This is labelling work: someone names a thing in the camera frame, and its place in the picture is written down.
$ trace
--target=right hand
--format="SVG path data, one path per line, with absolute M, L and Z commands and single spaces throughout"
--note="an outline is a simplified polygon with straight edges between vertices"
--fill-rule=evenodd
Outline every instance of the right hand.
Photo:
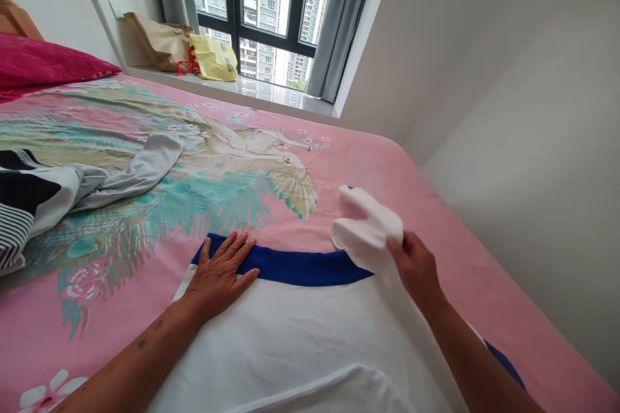
M 420 309 L 445 300 L 439 285 L 435 256 L 412 231 L 404 231 L 402 244 L 392 237 L 387 240 L 398 274 L 405 289 Z

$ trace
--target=red pillow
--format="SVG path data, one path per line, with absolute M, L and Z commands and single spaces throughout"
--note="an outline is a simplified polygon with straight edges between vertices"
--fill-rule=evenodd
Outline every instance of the red pillow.
M 0 33 L 0 102 L 121 71 L 112 63 L 72 48 Z

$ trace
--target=light switch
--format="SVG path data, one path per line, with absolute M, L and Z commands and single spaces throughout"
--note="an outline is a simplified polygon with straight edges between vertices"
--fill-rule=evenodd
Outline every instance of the light switch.
M 110 0 L 110 7 L 116 19 L 125 19 L 125 9 L 118 0 Z

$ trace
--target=windowsill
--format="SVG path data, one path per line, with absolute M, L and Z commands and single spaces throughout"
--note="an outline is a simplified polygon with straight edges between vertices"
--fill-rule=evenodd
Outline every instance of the windowsill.
M 178 76 L 162 72 L 152 65 L 130 66 L 125 73 L 192 94 L 319 123 L 337 125 L 339 117 L 334 105 L 327 101 L 311 97 L 300 90 L 244 76 L 239 76 L 235 82 L 208 81 L 196 74 Z

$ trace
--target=hand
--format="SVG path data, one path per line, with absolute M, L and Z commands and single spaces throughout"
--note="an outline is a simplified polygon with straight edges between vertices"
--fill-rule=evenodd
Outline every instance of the hand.
M 246 241 L 247 232 L 240 236 L 233 232 L 209 259 L 211 239 L 205 239 L 196 273 L 179 300 L 200 326 L 231 306 L 256 281 L 260 273 L 256 268 L 236 280 L 239 266 L 256 244 L 256 239 Z
M 404 231 L 402 245 L 396 239 L 389 238 L 387 247 L 394 258 L 400 280 L 422 310 L 422 307 L 445 300 L 439 277 L 435 256 L 415 233 Z

